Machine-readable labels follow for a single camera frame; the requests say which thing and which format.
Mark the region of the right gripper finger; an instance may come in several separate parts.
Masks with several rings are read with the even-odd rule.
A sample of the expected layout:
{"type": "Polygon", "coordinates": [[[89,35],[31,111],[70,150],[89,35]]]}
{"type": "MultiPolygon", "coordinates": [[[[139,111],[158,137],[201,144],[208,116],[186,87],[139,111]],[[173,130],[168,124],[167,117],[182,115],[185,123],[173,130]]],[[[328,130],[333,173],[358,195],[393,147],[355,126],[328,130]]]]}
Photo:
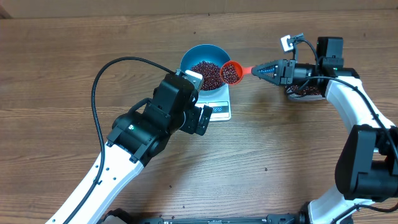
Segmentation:
{"type": "Polygon", "coordinates": [[[271,84],[280,85],[280,76],[276,72],[252,72],[252,74],[260,79],[263,79],[271,84]]]}
{"type": "Polygon", "coordinates": [[[251,69],[251,73],[252,74],[255,74],[255,73],[260,73],[260,74],[275,73],[282,66],[282,62],[283,62],[283,60],[274,60],[274,61],[271,61],[271,62],[266,62],[266,63],[262,63],[262,64],[259,64],[259,65],[255,65],[251,69]]]}

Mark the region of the orange measuring scoop blue handle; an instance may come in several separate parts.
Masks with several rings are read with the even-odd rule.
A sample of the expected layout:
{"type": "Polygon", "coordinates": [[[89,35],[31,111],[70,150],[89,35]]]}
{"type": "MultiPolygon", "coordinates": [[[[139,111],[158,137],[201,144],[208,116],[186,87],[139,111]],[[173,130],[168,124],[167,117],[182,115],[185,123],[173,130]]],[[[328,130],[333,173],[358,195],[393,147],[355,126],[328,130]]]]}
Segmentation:
{"type": "Polygon", "coordinates": [[[238,73],[238,75],[239,75],[239,77],[240,77],[240,79],[239,79],[239,81],[238,81],[237,83],[229,84],[229,85],[237,85],[237,84],[243,79],[243,77],[244,77],[245,75],[252,74],[252,73],[251,73],[251,69],[253,68],[253,66],[251,66],[251,67],[242,67],[238,62],[235,62],[235,61],[232,61],[232,60],[226,62],[226,63],[221,67],[221,69],[222,69],[224,66],[229,65],[229,64],[235,66],[235,68],[236,68],[236,70],[237,70],[237,73],[238,73]]]}

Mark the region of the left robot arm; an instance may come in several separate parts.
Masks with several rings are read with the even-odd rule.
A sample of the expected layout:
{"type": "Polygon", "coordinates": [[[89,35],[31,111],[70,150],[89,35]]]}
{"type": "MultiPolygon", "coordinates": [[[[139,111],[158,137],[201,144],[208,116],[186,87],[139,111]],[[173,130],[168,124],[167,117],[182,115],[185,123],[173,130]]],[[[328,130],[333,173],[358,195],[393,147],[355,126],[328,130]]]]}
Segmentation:
{"type": "Polygon", "coordinates": [[[162,152],[177,130],[204,135],[212,108],[195,103],[203,84],[199,73],[168,74],[152,98],[119,116],[78,187],[49,223],[97,223],[122,189],[162,152]]]}

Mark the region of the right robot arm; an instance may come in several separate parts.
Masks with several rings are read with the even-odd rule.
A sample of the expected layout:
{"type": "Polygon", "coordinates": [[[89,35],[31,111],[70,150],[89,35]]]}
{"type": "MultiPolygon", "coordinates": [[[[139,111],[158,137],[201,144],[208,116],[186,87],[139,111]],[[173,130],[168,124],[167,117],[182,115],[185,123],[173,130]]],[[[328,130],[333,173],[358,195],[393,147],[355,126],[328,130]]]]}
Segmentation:
{"type": "Polygon", "coordinates": [[[365,208],[381,213],[374,203],[397,197],[397,126],[366,94],[353,68],[346,68],[341,37],[319,37],[312,47],[315,63],[298,63],[302,34],[286,35],[280,42],[292,59],[275,60],[250,69],[254,76],[277,86],[286,95],[307,97],[316,90],[338,111],[349,133],[335,167],[335,184],[296,214],[270,214],[265,223],[353,223],[353,213],[365,208]]]}

